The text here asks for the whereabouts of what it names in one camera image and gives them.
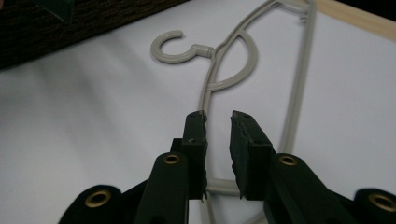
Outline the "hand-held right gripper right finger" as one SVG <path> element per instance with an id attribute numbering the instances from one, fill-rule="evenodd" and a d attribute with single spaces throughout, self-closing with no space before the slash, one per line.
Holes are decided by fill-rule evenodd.
<path id="1" fill-rule="evenodd" d="M 249 114 L 234 111 L 230 153 L 240 195 L 263 201 L 270 224 L 358 224 L 300 158 L 277 153 Z"/>

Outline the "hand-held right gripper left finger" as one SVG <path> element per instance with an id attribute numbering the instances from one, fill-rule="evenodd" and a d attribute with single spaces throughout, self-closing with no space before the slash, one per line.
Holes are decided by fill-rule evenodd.
<path id="1" fill-rule="evenodd" d="M 204 111 L 190 113 L 183 136 L 173 140 L 168 153 L 157 157 L 134 224 L 188 224 L 189 201 L 203 199 L 207 185 L 205 123 Z"/>

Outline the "brown woven basket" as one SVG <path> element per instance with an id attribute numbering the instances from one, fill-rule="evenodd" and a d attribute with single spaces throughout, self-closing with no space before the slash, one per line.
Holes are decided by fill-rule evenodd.
<path id="1" fill-rule="evenodd" d="M 0 71 L 38 59 L 189 0 L 75 0 L 71 23 L 31 0 L 2 0 Z"/>

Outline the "grey plastic clothes hanger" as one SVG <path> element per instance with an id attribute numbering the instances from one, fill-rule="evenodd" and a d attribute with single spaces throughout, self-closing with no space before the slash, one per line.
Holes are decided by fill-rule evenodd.
<path id="1" fill-rule="evenodd" d="M 283 7 L 289 11 L 297 11 L 300 20 L 304 23 L 304 32 L 299 49 L 296 69 L 291 87 L 291 94 L 280 139 L 280 151 L 290 154 L 293 151 L 296 131 L 298 127 L 304 86 L 306 81 L 307 67 L 311 53 L 312 37 L 315 26 L 317 3 L 315 0 L 266 0 L 246 15 L 227 35 L 217 47 L 194 44 L 187 51 L 180 54 L 167 54 L 163 52 L 162 46 L 171 39 L 181 38 L 183 32 L 180 30 L 169 31 L 156 37 L 150 47 L 152 56 L 162 63 L 184 63 L 197 56 L 208 58 L 210 65 L 206 73 L 205 81 L 200 93 L 198 109 L 207 112 L 210 108 L 212 94 L 215 91 L 223 91 L 231 88 L 250 76 L 258 63 L 259 50 L 247 28 L 261 15 L 273 8 Z M 247 46 L 247 62 L 235 75 L 217 81 L 219 66 L 229 50 L 231 44 L 241 39 Z"/>

